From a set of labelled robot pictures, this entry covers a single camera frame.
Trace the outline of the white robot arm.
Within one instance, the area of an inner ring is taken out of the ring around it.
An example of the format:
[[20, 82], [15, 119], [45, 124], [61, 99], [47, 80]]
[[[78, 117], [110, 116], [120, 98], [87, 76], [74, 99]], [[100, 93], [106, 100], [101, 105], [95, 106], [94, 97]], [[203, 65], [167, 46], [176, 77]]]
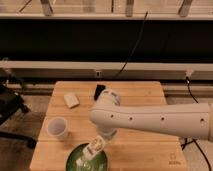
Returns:
[[125, 128], [213, 142], [213, 104], [208, 103], [121, 106], [119, 94], [105, 89], [91, 108], [90, 120], [106, 137]]

